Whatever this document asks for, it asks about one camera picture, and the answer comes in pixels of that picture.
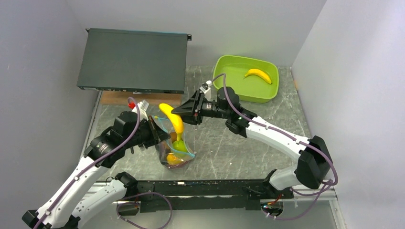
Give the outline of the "yellow banana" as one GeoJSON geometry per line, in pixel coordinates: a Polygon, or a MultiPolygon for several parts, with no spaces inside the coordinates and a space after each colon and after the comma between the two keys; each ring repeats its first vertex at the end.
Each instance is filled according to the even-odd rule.
{"type": "Polygon", "coordinates": [[[182,140],[182,134],[184,132],[184,122],[178,114],[173,114],[172,111],[174,108],[165,103],[159,104],[159,109],[168,117],[172,126],[174,128],[175,133],[177,134],[177,141],[182,140]]]}
{"type": "Polygon", "coordinates": [[[264,72],[264,71],[262,71],[260,69],[249,69],[246,72],[246,74],[244,75],[244,77],[246,78],[246,77],[249,77],[249,76],[258,76],[259,78],[264,80],[267,84],[272,84],[273,83],[270,76],[266,72],[264,72]]]}

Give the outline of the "green lime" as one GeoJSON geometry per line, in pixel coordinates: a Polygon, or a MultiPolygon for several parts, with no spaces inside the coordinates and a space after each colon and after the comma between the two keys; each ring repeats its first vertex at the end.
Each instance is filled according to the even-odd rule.
{"type": "Polygon", "coordinates": [[[188,152],[187,146],[183,140],[176,140],[172,143],[173,149],[180,152],[188,152]]]}

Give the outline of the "clear zip top bag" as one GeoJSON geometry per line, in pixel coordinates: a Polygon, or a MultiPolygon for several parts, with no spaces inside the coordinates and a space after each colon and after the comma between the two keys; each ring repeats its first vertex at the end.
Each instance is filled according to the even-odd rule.
{"type": "Polygon", "coordinates": [[[185,132],[181,135],[181,141],[177,140],[177,133],[168,118],[154,116],[154,121],[170,138],[155,145],[160,163],[166,168],[178,168],[194,160],[195,152],[185,142],[185,132]]]}

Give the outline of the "orange yellow mango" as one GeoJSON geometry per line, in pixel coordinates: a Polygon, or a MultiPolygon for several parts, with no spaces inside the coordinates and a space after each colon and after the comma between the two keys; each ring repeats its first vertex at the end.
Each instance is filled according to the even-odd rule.
{"type": "Polygon", "coordinates": [[[180,152],[173,149],[172,143],[176,141],[177,134],[170,132],[171,139],[167,141],[169,152],[167,153],[167,162],[169,165],[179,165],[190,160],[189,152],[180,152]]]}

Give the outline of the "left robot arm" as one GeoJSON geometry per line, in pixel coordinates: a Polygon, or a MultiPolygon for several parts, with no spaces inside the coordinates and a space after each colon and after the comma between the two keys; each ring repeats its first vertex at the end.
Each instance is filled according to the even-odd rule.
{"type": "Polygon", "coordinates": [[[149,148],[170,139],[151,116],[138,116],[124,111],[112,126],[93,139],[69,178],[39,209],[22,216],[31,229],[77,229],[98,210],[116,200],[132,200],[139,193],[138,181],[127,172],[115,175],[112,181],[89,198],[85,194],[118,160],[133,147],[149,148]]]}

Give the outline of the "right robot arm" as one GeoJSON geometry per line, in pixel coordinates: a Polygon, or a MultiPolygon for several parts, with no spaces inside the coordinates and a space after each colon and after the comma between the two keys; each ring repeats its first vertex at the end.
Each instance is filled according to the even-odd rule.
{"type": "Polygon", "coordinates": [[[172,114],[191,125],[201,124],[204,117],[224,119],[232,133],[265,143],[290,157],[293,165],[272,170],[265,178],[263,192],[269,198],[275,198],[292,186],[318,189],[326,183],[332,160],[324,140],[318,136],[311,139],[298,136],[270,124],[243,108],[231,87],[220,88],[215,101],[209,101],[205,93],[198,90],[188,101],[174,108],[172,114]]]}

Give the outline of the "wooden block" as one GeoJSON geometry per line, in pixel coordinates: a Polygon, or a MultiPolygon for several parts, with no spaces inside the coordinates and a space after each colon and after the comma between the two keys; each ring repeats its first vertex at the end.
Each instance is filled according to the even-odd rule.
{"type": "Polygon", "coordinates": [[[133,94],[132,92],[103,91],[100,98],[100,103],[105,105],[127,105],[128,97],[133,97],[137,102],[146,100],[149,104],[152,105],[166,103],[169,105],[177,106],[181,104],[182,94],[133,94]]]}

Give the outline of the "green plastic bin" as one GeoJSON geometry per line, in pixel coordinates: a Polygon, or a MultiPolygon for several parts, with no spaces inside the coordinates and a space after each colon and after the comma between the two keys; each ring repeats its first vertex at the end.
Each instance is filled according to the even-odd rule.
{"type": "Polygon", "coordinates": [[[279,72],[271,62],[235,55],[221,56],[213,70],[213,77],[226,74],[226,86],[232,87],[243,101],[267,103],[275,98],[279,88],[279,72]],[[244,77],[249,69],[266,72],[272,84],[267,84],[258,76],[244,77]]]}

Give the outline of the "yellow banana behind mango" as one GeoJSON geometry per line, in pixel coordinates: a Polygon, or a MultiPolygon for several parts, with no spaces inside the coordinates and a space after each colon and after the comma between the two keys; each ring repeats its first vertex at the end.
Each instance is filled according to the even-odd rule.
{"type": "Polygon", "coordinates": [[[246,77],[249,77],[249,76],[258,76],[259,78],[264,80],[267,84],[272,84],[273,83],[270,76],[266,72],[264,72],[264,71],[262,71],[260,69],[249,69],[246,72],[246,74],[244,75],[244,77],[246,78],[246,77]]]}

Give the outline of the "dark grey rack box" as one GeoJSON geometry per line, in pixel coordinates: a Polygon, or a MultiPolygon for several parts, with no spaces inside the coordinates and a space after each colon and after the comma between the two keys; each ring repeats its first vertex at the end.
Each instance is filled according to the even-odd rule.
{"type": "Polygon", "coordinates": [[[82,90],[183,94],[187,33],[87,29],[82,90]]]}

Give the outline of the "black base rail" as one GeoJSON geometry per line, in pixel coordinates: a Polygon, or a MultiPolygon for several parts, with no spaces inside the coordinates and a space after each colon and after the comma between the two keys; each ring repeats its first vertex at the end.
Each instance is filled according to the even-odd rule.
{"type": "Polygon", "coordinates": [[[124,200],[134,200],[140,212],[150,213],[169,209],[260,210],[267,203],[276,205],[293,197],[289,188],[278,191],[262,179],[140,180],[124,200]]]}

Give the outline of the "aluminium frame rail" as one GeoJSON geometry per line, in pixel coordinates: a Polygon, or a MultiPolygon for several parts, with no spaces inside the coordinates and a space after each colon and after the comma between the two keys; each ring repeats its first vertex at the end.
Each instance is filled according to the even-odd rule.
{"type": "MultiPolygon", "coordinates": [[[[101,183],[101,182],[94,183],[92,185],[92,187],[88,190],[88,192],[85,194],[84,198],[89,198],[96,192],[100,191],[107,184],[109,184],[109,182],[110,181],[108,181],[106,183],[101,183]]],[[[304,189],[301,186],[298,186],[296,188],[289,188],[289,189],[290,189],[290,191],[292,191],[292,193],[294,195],[294,197],[292,199],[285,199],[282,201],[282,203],[279,203],[276,205],[273,205],[271,202],[267,203],[266,205],[262,205],[261,210],[263,210],[269,216],[280,217],[280,215],[284,209],[284,204],[288,203],[288,202],[293,202],[294,204],[298,204],[300,201],[308,201],[310,203],[310,206],[313,207],[319,201],[328,201],[331,204],[332,208],[337,207],[337,197],[336,197],[334,190],[332,190],[332,189],[325,188],[322,190],[310,190],[310,189],[304,189]]],[[[117,203],[117,212],[118,212],[119,218],[123,218],[124,216],[129,216],[129,215],[135,215],[138,212],[140,212],[139,204],[134,200],[126,201],[124,199],[120,199],[120,200],[116,200],[111,203],[117,203]]]]}

